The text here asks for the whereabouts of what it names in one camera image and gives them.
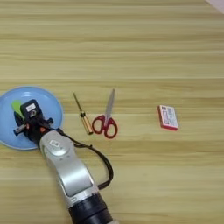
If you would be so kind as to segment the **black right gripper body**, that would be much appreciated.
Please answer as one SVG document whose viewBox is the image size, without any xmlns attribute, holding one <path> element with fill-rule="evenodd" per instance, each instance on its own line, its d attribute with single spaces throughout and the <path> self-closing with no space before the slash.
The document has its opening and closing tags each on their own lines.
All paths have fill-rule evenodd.
<svg viewBox="0 0 224 224">
<path fill-rule="evenodd" d="M 43 116 L 24 118 L 24 125 L 21 127 L 17 126 L 13 132 L 16 136 L 23 133 L 30 141 L 39 146 L 41 137 L 52 130 L 51 125 L 44 124 L 44 120 Z"/>
</svg>

